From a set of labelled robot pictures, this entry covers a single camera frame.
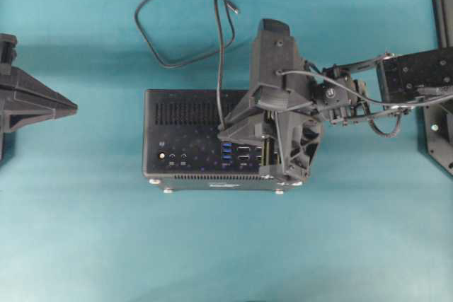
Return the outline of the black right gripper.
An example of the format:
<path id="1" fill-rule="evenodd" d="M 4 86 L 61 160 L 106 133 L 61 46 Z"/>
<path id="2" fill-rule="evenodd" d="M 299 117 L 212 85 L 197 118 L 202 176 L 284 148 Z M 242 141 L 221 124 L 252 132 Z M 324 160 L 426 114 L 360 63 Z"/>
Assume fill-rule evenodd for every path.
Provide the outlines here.
<path id="1" fill-rule="evenodd" d="M 305 61 L 305 71 L 321 74 L 349 89 L 324 80 L 313 83 L 314 112 L 332 125 L 365 121 L 368 104 L 364 81 L 354 79 L 349 66 L 333 65 L 320 71 Z M 308 180 L 310 167 L 321 143 L 323 125 L 300 112 L 283 109 L 283 90 L 250 89 L 224 120 L 220 141 L 264 141 L 259 175 L 274 180 Z"/>

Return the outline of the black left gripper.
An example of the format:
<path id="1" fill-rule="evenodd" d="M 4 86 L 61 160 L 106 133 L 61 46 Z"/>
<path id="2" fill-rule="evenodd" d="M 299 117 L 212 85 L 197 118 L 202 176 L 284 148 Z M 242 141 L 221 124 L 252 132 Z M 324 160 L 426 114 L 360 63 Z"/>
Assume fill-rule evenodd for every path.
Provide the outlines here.
<path id="1" fill-rule="evenodd" d="M 1 159 L 4 134 L 46 120 L 77 113 L 78 106 L 39 82 L 22 69 L 12 67 L 16 58 L 15 35 L 1 34 Z"/>

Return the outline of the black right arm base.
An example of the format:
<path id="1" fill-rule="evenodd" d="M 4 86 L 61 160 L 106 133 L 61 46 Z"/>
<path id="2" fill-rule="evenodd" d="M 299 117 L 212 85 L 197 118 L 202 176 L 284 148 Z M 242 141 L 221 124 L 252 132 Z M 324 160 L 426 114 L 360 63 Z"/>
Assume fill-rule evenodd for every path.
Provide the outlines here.
<path id="1" fill-rule="evenodd" d="M 417 110 L 419 149 L 452 178 L 452 101 Z"/>

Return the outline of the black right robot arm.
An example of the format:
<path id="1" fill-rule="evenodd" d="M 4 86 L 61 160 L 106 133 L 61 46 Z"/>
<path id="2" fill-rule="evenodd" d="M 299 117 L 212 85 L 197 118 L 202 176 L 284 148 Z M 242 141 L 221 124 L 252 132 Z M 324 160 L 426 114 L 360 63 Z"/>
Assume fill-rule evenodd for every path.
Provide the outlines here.
<path id="1" fill-rule="evenodd" d="M 324 122 L 366 122 L 378 132 L 378 118 L 401 121 L 416 107 L 451 99 L 450 48 L 324 69 L 300 59 L 259 71 L 239 104 L 221 117 L 218 137 L 260 147 L 260 176 L 299 185 L 309 178 Z"/>

